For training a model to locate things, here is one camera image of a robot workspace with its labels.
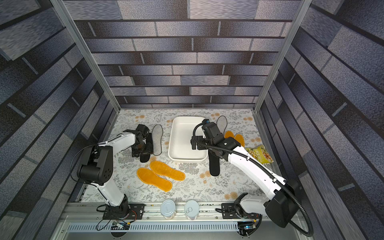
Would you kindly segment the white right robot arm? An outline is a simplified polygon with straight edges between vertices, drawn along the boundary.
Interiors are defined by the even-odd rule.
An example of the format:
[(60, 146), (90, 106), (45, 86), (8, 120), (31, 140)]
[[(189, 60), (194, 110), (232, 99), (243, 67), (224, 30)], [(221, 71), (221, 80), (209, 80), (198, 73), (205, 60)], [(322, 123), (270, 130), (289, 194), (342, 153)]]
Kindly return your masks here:
[(238, 216), (261, 214), (284, 228), (299, 210), (299, 206), (282, 189), (285, 186), (294, 194), (298, 189), (297, 184), (286, 182), (283, 177), (261, 165), (234, 138), (225, 138), (216, 123), (204, 119), (195, 126), (191, 145), (193, 150), (208, 151), (211, 176), (217, 177), (220, 174), (220, 160), (223, 159), (245, 173), (265, 194), (263, 200), (257, 200), (249, 194), (241, 195), (235, 202), (238, 205)]

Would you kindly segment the orange fuzzy insole right outer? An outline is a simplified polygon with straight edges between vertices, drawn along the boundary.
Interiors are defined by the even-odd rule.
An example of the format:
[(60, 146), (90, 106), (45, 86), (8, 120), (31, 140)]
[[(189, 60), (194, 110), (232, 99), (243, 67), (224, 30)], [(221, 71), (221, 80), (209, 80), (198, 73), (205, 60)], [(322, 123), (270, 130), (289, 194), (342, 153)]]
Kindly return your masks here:
[(242, 147), (245, 147), (245, 139), (242, 135), (236, 134), (235, 140), (241, 144)]

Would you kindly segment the white plastic storage box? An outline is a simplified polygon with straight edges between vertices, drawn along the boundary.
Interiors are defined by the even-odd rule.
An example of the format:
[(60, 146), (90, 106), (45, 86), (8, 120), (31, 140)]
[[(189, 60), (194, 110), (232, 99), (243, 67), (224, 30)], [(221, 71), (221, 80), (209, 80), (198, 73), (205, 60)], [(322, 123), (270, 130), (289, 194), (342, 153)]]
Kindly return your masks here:
[(196, 125), (204, 120), (197, 116), (178, 116), (174, 119), (170, 134), (168, 156), (180, 163), (201, 163), (208, 156), (208, 150), (193, 150), (191, 139)]

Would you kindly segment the orange fuzzy insole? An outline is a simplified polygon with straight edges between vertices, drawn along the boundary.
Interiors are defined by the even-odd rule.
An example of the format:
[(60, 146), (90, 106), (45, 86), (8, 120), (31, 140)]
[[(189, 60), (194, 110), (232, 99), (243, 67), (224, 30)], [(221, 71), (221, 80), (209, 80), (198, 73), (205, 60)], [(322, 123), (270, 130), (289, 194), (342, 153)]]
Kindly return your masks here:
[(186, 178), (185, 173), (173, 169), (163, 162), (153, 161), (150, 163), (150, 168), (155, 174), (170, 178), (175, 181), (184, 181)]
[(139, 168), (137, 170), (137, 176), (143, 183), (155, 186), (164, 192), (169, 192), (173, 187), (170, 181), (159, 177), (150, 169)]
[(236, 134), (235, 140), (241, 144), (242, 147), (245, 147), (245, 139), (242, 135)]
[(225, 138), (227, 139), (227, 138), (234, 138), (235, 137), (235, 135), (233, 134), (233, 132), (231, 132), (231, 131), (226, 131), (225, 132)]

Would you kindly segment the black foam insole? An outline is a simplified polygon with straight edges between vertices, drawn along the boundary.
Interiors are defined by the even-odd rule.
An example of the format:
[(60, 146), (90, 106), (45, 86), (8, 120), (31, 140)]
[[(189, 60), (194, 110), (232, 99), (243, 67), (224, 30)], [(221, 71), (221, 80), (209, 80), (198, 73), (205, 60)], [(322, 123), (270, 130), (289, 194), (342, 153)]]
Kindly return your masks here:
[(210, 174), (213, 177), (217, 177), (220, 175), (220, 158), (217, 157), (212, 151), (209, 151), (208, 154)]
[(149, 133), (146, 138), (145, 148), (143, 149), (140, 155), (140, 162), (147, 163), (153, 153), (154, 153), (153, 137), (152, 137), (152, 133)]

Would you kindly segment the yellow-green snack bag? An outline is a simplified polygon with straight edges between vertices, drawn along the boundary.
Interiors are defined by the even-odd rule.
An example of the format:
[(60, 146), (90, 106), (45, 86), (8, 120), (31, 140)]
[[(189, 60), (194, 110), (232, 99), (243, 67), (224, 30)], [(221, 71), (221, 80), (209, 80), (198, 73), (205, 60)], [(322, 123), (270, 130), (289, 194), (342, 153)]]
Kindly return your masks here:
[(246, 151), (261, 164), (270, 164), (274, 162), (267, 149), (263, 145), (260, 145), (254, 149), (246, 148)]

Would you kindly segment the grey felt insole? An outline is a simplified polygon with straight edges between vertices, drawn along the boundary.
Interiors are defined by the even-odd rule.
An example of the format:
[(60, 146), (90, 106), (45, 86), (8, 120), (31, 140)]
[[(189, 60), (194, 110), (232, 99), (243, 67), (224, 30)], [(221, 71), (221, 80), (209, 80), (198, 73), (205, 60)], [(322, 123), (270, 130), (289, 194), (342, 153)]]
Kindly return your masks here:
[(217, 127), (219, 128), (220, 132), (224, 135), (226, 132), (226, 128), (228, 126), (228, 121), (225, 116), (220, 116), (216, 121)]
[(162, 154), (162, 137), (163, 137), (163, 127), (161, 125), (155, 125), (152, 129), (152, 139), (153, 139), (153, 155), (159, 156)]

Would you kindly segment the silver tin can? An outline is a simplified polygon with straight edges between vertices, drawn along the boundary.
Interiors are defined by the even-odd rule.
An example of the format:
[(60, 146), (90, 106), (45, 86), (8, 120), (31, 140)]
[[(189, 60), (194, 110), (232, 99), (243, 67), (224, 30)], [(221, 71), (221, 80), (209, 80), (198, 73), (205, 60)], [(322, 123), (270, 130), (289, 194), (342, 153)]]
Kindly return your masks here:
[(161, 211), (161, 215), (165, 219), (167, 220), (173, 219), (176, 216), (176, 212), (177, 212), (175, 202), (170, 199), (163, 201), (161, 204), (160, 211)]
[(194, 221), (198, 218), (200, 212), (199, 203), (189, 200), (185, 203), (185, 216), (188, 220)]

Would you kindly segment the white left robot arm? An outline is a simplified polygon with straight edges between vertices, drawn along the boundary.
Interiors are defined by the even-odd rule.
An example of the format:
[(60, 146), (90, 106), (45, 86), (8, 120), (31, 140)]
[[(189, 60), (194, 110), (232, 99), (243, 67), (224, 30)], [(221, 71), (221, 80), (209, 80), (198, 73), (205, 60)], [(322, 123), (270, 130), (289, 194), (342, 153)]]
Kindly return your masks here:
[(142, 163), (150, 159), (154, 146), (147, 126), (138, 125), (135, 130), (125, 130), (110, 140), (86, 147), (80, 156), (78, 178), (96, 187), (104, 197), (104, 220), (124, 219), (130, 214), (128, 198), (112, 178), (114, 156), (127, 149)]

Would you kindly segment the orange fuzzy insole right inner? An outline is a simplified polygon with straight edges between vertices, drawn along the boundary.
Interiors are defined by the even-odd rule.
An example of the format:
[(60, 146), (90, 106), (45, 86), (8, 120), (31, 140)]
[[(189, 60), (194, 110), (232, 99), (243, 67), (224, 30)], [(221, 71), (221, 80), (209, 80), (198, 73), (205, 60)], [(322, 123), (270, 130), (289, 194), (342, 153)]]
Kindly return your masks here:
[(226, 131), (225, 132), (225, 138), (227, 139), (227, 138), (234, 138), (235, 137), (235, 135), (233, 134), (233, 132), (231, 132), (231, 131)]

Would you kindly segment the orange fuzzy insole front lower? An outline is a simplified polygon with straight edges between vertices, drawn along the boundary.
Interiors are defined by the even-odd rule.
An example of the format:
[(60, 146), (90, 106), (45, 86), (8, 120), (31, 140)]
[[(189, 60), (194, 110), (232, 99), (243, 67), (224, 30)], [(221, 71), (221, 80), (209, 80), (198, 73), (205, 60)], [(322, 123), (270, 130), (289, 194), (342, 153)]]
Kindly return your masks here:
[(159, 177), (150, 169), (139, 168), (137, 170), (137, 176), (143, 183), (155, 186), (164, 192), (169, 192), (173, 187), (170, 181)]

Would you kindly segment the orange fuzzy insole front upper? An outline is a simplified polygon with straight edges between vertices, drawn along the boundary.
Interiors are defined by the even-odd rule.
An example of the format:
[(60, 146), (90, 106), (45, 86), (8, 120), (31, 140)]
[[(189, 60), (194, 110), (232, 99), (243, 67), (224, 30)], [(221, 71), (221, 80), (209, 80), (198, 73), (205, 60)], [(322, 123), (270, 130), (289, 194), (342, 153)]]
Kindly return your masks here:
[(150, 163), (150, 168), (155, 174), (170, 178), (175, 181), (184, 181), (186, 178), (185, 173), (173, 169), (163, 162), (153, 161)]

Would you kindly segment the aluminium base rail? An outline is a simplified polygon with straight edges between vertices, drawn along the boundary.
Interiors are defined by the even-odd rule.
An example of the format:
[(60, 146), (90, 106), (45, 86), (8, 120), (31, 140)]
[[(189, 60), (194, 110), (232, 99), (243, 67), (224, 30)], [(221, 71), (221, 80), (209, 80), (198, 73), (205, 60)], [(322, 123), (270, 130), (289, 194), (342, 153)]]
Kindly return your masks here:
[[(69, 203), (59, 218), (52, 235), (53, 240), (115, 240), (118, 232), (113, 221), (102, 220), (103, 214), (96, 208), (99, 202)], [(160, 203), (144, 203), (139, 211), (141, 218), (132, 223), (122, 240), (305, 240), (291, 225), (280, 228), (268, 217), (263, 217), (258, 229), (250, 236), (240, 236), (241, 219), (224, 219), (216, 210), (220, 202), (200, 202), (196, 220), (185, 215), (184, 203), (176, 204), (176, 216), (167, 220), (161, 214)]]

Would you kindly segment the silver tin can right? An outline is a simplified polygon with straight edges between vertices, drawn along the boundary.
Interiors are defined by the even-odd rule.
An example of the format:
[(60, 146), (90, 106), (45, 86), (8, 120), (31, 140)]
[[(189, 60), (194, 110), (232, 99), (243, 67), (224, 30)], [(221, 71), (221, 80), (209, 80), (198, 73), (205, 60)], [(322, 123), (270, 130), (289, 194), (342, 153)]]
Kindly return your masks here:
[(185, 203), (185, 216), (188, 220), (194, 221), (198, 218), (200, 212), (199, 203), (189, 200)]

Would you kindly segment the silver tin can left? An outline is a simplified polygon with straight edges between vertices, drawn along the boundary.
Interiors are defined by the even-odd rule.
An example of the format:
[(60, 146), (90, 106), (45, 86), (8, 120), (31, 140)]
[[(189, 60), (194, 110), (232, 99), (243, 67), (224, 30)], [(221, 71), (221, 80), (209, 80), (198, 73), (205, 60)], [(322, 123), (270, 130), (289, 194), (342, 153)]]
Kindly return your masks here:
[(163, 201), (161, 204), (160, 211), (161, 211), (161, 215), (165, 219), (167, 220), (173, 219), (176, 216), (176, 212), (177, 212), (175, 202), (170, 199)]

